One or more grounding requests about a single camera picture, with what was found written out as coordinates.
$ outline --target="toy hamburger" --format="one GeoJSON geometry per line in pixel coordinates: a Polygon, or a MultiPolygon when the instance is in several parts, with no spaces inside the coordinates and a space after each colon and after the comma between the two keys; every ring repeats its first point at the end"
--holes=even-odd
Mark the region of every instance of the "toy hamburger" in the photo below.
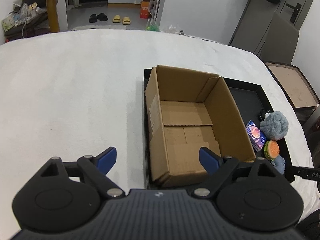
{"type": "Polygon", "coordinates": [[[264,155],[269,161],[273,161],[279,156],[279,145],[275,141],[267,141],[264,146],[264,155]]]}

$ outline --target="white table surface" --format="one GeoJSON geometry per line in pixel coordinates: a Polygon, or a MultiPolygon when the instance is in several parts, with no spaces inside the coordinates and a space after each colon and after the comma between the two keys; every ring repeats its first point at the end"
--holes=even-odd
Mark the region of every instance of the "white table surface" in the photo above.
{"type": "MultiPolygon", "coordinates": [[[[289,121],[293,165],[312,167],[302,128],[282,90],[253,54],[175,34],[131,30],[53,33],[0,46],[0,239],[19,226],[14,195],[52,156],[75,161],[109,146],[108,176],[126,192],[144,187],[143,71],[178,66],[262,85],[289,121]]],[[[292,186],[306,217],[320,208],[316,183],[292,186]]]]}

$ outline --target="tissue packet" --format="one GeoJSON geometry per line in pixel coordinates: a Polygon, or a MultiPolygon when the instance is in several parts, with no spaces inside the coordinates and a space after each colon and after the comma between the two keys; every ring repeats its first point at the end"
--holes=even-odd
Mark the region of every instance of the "tissue packet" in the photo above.
{"type": "Polygon", "coordinates": [[[264,143],[266,142],[266,137],[263,132],[261,132],[260,129],[251,120],[248,122],[245,129],[247,130],[253,148],[257,152],[261,151],[264,143]]]}

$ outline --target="gray door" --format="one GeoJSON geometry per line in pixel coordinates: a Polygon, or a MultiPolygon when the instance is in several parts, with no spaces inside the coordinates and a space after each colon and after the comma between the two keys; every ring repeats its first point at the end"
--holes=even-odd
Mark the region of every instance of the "gray door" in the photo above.
{"type": "Polygon", "coordinates": [[[259,56],[274,13],[277,12],[283,20],[299,30],[312,1],[281,0],[279,4],[272,4],[266,0],[250,0],[229,45],[259,56]]]}

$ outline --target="gray fluffy ball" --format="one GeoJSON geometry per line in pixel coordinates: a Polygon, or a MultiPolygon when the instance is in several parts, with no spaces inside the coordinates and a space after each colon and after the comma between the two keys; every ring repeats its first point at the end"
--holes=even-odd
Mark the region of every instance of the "gray fluffy ball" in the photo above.
{"type": "Polygon", "coordinates": [[[279,111],[269,114],[261,123],[260,130],[273,141],[282,139],[287,135],[289,122],[279,111]]]}

